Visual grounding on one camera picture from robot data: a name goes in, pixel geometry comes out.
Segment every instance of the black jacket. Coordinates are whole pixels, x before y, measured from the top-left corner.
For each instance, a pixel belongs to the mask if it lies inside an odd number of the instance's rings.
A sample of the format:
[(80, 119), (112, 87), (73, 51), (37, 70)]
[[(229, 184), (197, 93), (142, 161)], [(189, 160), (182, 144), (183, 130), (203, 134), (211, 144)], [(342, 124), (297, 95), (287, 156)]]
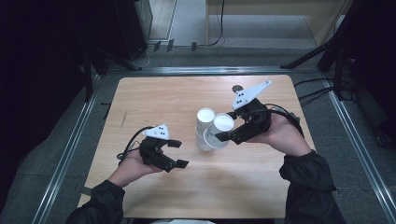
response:
[[(346, 223), (332, 196), (336, 188), (329, 165), (315, 151), (302, 157), (285, 156), (279, 172), (290, 182), (285, 223)], [(92, 189), (90, 201), (76, 209), (66, 223), (120, 223), (124, 193), (106, 180)]]

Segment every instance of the white paper cup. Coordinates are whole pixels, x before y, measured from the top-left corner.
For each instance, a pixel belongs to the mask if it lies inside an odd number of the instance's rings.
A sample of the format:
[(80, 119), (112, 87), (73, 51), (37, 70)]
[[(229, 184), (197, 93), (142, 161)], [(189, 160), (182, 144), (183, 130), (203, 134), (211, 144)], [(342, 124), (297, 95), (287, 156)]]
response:
[(204, 139), (204, 136), (200, 135), (198, 133), (197, 129), (195, 129), (195, 133), (196, 133), (196, 137), (197, 137), (197, 146), (199, 149), (201, 149), (202, 151), (206, 151), (206, 152), (214, 149), (213, 147), (211, 147), (210, 145), (207, 144), (207, 142)]
[(233, 129), (235, 122), (228, 114), (217, 114), (204, 133), (205, 141), (214, 148), (226, 147), (228, 141), (221, 142), (216, 133), (228, 132)]
[(197, 124), (196, 124), (196, 131), (198, 132), (198, 134), (204, 136), (204, 131), (213, 121), (215, 116), (216, 116), (215, 111), (211, 108), (204, 107), (198, 110)]

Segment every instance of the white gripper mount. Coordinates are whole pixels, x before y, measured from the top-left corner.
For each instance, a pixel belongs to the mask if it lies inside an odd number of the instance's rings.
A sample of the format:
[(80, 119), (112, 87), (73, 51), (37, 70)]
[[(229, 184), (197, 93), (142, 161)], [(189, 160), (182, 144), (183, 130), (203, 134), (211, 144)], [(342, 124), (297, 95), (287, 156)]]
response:
[(237, 91), (235, 93), (235, 99), (233, 100), (233, 110), (236, 110), (244, 105), (250, 103), (256, 96), (258, 96), (262, 91), (267, 89), (271, 85), (271, 80), (266, 80), (262, 84), (259, 84), (249, 89)]
[(160, 138), (163, 140), (169, 140), (169, 132), (166, 124), (159, 125), (155, 128), (143, 131), (143, 134), (148, 137)]

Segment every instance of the metal frame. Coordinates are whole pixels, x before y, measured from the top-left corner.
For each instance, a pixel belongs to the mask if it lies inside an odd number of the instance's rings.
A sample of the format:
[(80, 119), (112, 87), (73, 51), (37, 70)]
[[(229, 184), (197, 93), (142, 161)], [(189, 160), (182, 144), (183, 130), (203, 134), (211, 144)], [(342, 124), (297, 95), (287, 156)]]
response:
[[(157, 67), (147, 68), (142, 71), (128, 72), (123, 67), (113, 66), (109, 69), (109, 74), (128, 74), (132, 77), (158, 77), (158, 76), (243, 76), (243, 75), (270, 75), (270, 74), (287, 74), (287, 73), (318, 73), (315, 66), (299, 66), (296, 69), (280, 69), (278, 66), (265, 66), (265, 67)], [(85, 127), (88, 116), (91, 113), (92, 106), (95, 102), (97, 91), (102, 84), (102, 78), (96, 75), (94, 80), (95, 90), (92, 98), (82, 108), (81, 114), (78, 118), (74, 131), (72, 132), (64, 154), (58, 163), (49, 185), (45, 191), (44, 197), (37, 209), (35, 218), (32, 223), (45, 223), (50, 213), (50, 209), (57, 196), (60, 186), (64, 180), (64, 175), (67, 171), (69, 163), (73, 157), (75, 148), (77, 146), (79, 137)], [(330, 87), (332, 83), (325, 81), (325, 87)], [(348, 137), (355, 149), (356, 154), (361, 162), (361, 166), (372, 185), (373, 190), (384, 210), (384, 213), (389, 223), (396, 223), (396, 205), (390, 193), (389, 188), (384, 182), (381, 174), (376, 169), (371, 156), (361, 141), (360, 135), (353, 124), (351, 117), (347, 113), (347, 109), (343, 102), (338, 101), (333, 92), (330, 92), (332, 104), (342, 121)]]

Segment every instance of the hand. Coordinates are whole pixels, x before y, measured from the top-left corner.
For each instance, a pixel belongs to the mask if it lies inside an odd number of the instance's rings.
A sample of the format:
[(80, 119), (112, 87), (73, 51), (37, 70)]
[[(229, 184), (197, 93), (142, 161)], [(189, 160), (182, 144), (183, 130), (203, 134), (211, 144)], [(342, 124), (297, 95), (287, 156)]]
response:
[(119, 165), (117, 170), (108, 178), (108, 181), (122, 188), (128, 186), (143, 175), (161, 172), (162, 170), (153, 165), (146, 165), (140, 156), (139, 150), (131, 151)]
[(271, 114), (271, 126), (267, 132), (247, 142), (268, 144), (280, 152), (295, 157), (312, 151), (297, 129), (285, 117), (278, 114)]

